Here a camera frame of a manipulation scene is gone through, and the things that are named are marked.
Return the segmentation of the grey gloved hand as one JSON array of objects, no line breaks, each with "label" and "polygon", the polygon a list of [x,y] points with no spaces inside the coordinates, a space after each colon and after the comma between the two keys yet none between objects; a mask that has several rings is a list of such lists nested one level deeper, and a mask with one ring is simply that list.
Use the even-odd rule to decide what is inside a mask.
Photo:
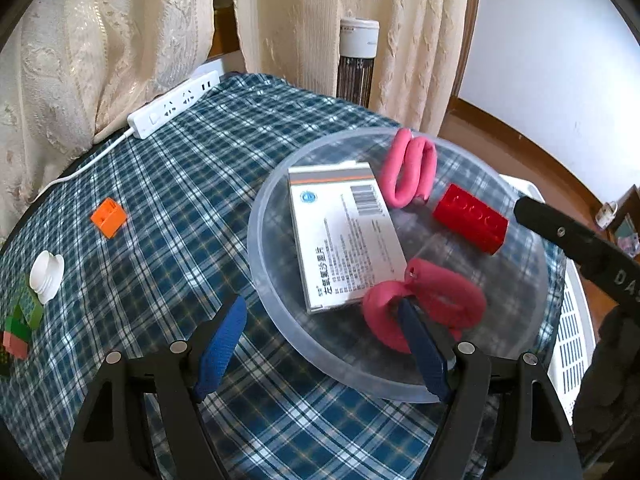
[{"label": "grey gloved hand", "polygon": [[589,464],[629,430],[639,433],[639,309],[608,312],[573,410],[580,459]]}]

